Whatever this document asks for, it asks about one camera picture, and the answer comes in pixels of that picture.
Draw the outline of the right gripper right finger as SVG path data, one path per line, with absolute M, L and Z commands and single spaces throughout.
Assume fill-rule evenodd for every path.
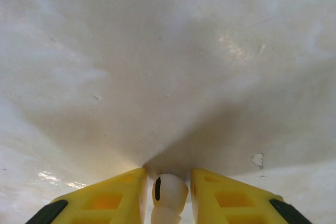
M 269 191 L 205 169 L 190 178 L 195 223 L 310 223 L 293 205 Z

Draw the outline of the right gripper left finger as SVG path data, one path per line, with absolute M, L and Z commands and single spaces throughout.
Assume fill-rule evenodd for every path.
M 27 223 L 144 223 L 147 173 L 137 168 L 55 198 Z

